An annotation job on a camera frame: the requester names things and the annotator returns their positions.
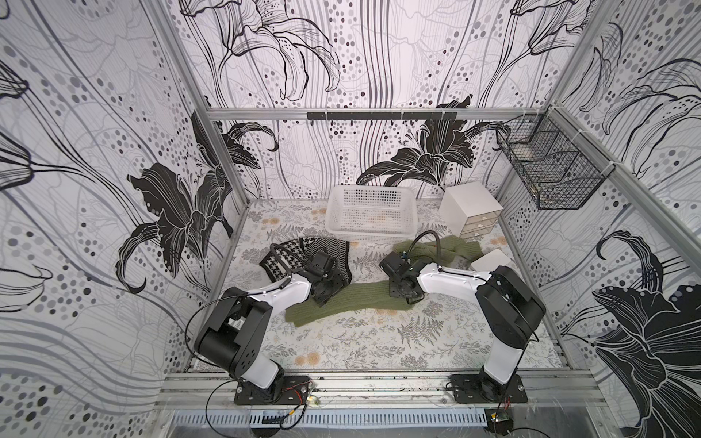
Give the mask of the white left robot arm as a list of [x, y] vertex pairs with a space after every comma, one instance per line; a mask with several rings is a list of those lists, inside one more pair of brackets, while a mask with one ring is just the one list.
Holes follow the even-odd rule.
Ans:
[[283, 389], [284, 370], [262, 352], [270, 319], [310, 300], [322, 307], [350, 279], [326, 248], [304, 259], [281, 245], [270, 246], [269, 253], [283, 268], [283, 278], [249, 291], [226, 290], [196, 336], [195, 352], [237, 383], [249, 383], [275, 398]]

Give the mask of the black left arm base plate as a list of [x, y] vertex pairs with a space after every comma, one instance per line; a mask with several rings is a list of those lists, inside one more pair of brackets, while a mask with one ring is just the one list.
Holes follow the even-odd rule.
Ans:
[[310, 376], [302, 374], [279, 374], [268, 388], [242, 380], [238, 382], [234, 403], [241, 406], [302, 405], [311, 383]]

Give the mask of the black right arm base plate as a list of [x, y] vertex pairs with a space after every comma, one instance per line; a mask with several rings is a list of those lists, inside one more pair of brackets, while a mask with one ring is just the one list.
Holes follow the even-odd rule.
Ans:
[[508, 383], [498, 383], [482, 372], [452, 374], [445, 388], [453, 394], [455, 402], [460, 404], [520, 404], [529, 401], [518, 374], [514, 374]]

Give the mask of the green knitted scarf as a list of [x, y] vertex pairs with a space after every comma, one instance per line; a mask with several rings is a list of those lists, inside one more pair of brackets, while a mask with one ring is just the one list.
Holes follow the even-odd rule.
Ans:
[[[430, 261], [439, 260], [442, 265], [451, 266], [457, 258], [465, 262], [473, 262], [483, 256], [478, 242], [467, 242], [464, 239], [449, 235], [441, 239], [441, 257], [437, 256], [435, 243], [417, 243], [410, 250], [410, 241], [394, 245], [394, 251], [409, 252], [411, 257], [428, 257]], [[394, 299], [389, 296], [389, 281], [372, 283], [352, 283], [343, 288], [325, 306], [319, 307], [313, 300], [296, 304], [285, 311], [285, 321], [300, 328], [313, 321], [325, 319], [333, 315], [356, 310], [411, 310], [414, 304], [408, 304], [404, 299]]]

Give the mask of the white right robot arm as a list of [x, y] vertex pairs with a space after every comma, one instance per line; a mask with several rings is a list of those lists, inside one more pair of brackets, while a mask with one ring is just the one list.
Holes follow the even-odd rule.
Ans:
[[387, 255], [379, 267], [389, 277], [390, 296], [409, 304], [427, 294], [478, 303], [494, 337], [480, 380], [500, 390], [512, 382], [522, 354], [536, 339], [546, 314], [543, 302], [513, 269], [498, 266], [476, 272], [445, 268], [398, 253]]

